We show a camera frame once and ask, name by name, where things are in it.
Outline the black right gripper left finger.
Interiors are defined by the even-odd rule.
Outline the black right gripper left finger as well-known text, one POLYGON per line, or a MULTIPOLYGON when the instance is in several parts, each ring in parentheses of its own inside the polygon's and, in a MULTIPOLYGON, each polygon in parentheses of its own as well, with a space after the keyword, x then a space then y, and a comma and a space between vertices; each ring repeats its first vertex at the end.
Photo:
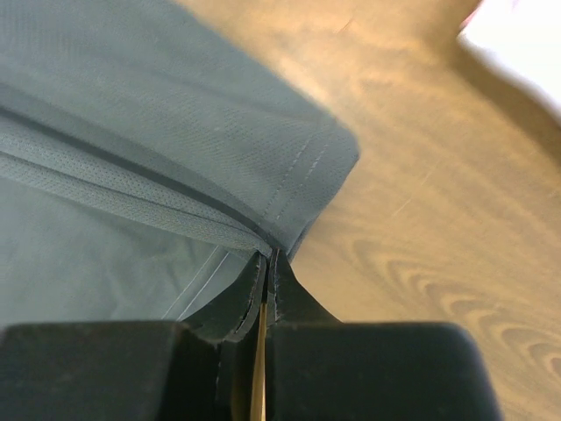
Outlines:
POLYGON ((1 330, 4 420, 257 420, 267 262, 179 322, 10 325, 1 330))

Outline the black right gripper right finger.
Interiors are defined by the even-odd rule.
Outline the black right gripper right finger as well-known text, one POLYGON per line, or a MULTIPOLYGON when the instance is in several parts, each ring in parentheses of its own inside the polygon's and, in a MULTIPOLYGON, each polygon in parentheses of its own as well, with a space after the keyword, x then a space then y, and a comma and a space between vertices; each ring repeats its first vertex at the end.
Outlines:
POLYGON ((499 420, 472 336, 445 322, 345 323, 268 263, 265 339, 270 420, 499 420))

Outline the grey t shirt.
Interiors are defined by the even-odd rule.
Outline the grey t shirt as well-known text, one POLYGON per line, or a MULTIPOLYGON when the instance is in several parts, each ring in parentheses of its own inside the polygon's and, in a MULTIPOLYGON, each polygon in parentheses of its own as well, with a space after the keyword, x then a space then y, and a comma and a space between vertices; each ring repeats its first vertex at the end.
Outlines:
POLYGON ((181 320, 293 254, 359 157, 171 1, 1 4, 1 321, 181 320))

